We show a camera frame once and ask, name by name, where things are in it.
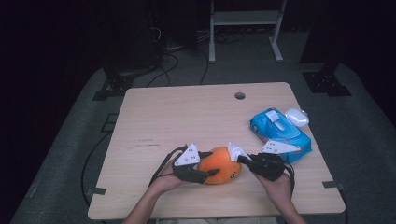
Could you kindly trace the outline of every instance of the hole in table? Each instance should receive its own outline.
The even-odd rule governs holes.
[[[238,100],[243,100],[243,99],[245,99],[245,97],[246,97],[246,95],[244,93],[242,93],[242,92],[237,92],[235,94],[235,98],[238,99]]]

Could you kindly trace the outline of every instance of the wet wipes package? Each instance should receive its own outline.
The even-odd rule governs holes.
[[[262,152],[280,154],[289,163],[312,151],[311,139],[275,108],[255,115],[250,130],[264,142]]]

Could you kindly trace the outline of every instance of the wooden table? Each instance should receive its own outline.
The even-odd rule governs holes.
[[[242,92],[246,98],[238,100]],[[91,219],[125,218],[148,187],[165,156],[196,143],[198,150],[234,142],[258,153],[263,142],[249,130],[254,115],[269,107],[281,112],[299,105],[287,83],[184,86],[130,89],[126,92],[97,188],[88,212]],[[313,151],[295,162],[293,201],[301,214],[345,210],[337,188],[323,187],[332,176],[309,127]],[[152,218],[257,217],[279,213],[259,181],[243,166],[240,176],[216,186],[187,184],[166,192]]]

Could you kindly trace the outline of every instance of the orange object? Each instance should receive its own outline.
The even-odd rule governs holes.
[[[227,147],[215,147],[210,151],[213,154],[201,159],[197,169],[205,172],[219,169],[219,172],[208,177],[204,184],[223,184],[239,176],[242,165],[239,162],[231,161]]]

